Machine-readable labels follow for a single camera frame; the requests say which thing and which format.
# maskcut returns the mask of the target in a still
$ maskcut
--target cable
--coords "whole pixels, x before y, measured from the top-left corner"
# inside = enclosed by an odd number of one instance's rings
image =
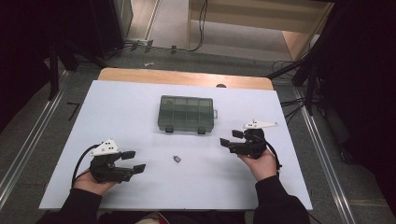
[[[199,16],[200,41],[198,43],[198,46],[195,47],[195,49],[169,49],[169,48],[145,46],[145,45],[142,45],[142,44],[137,44],[136,45],[136,43],[133,43],[133,42],[125,42],[125,44],[132,44],[132,46],[127,46],[127,47],[125,47],[123,49],[117,49],[117,50],[114,50],[114,51],[110,51],[108,54],[120,52],[120,51],[123,51],[123,50],[126,50],[126,49],[131,49],[131,48],[134,48],[134,47],[144,48],[144,49],[163,49],[163,50],[190,51],[190,52],[196,51],[204,44],[206,12],[207,12],[207,0],[205,0],[204,5],[201,8],[201,12],[200,12],[200,16]]]
[[[289,120],[288,120],[288,122],[286,123],[286,125],[289,125],[291,119],[294,117],[294,115],[297,114],[297,112],[298,112],[301,108],[303,108],[303,106],[304,106],[304,105],[299,105],[296,109],[294,109],[294,110],[292,111],[292,115],[291,115],[291,117],[289,118]]]
[[[87,148],[87,149],[82,153],[81,157],[79,158],[79,160],[78,160],[78,162],[77,162],[77,164],[76,164],[75,171],[74,171],[74,173],[73,173],[72,188],[73,188],[74,184],[76,183],[76,179],[77,179],[77,178],[79,178],[80,176],[85,175],[85,174],[88,173],[88,171],[85,171],[84,173],[82,173],[82,174],[80,174],[78,177],[76,177],[77,171],[78,171],[78,167],[79,167],[79,165],[81,164],[82,159],[84,159],[85,155],[87,155],[87,153],[88,153],[91,149],[96,148],[96,147],[99,147],[99,146],[100,146],[100,145],[93,145],[93,146]]]
[[[317,223],[322,224],[317,218],[312,216],[309,212],[307,212],[309,216],[311,216]]]
[[[204,19],[202,20],[202,14],[204,11],[205,11]],[[199,44],[195,49],[189,49],[189,51],[196,51],[204,44],[204,29],[205,29],[206,12],[207,12],[207,0],[205,0],[204,5],[201,8],[201,13],[199,15],[199,31],[200,31],[200,35],[201,35]]]

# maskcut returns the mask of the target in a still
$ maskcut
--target gray plastic box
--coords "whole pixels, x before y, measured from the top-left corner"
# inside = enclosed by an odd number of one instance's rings
[[[214,126],[213,113],[213,100],[210,98],[163,95],[158,126],[167,133],[211,133]]]

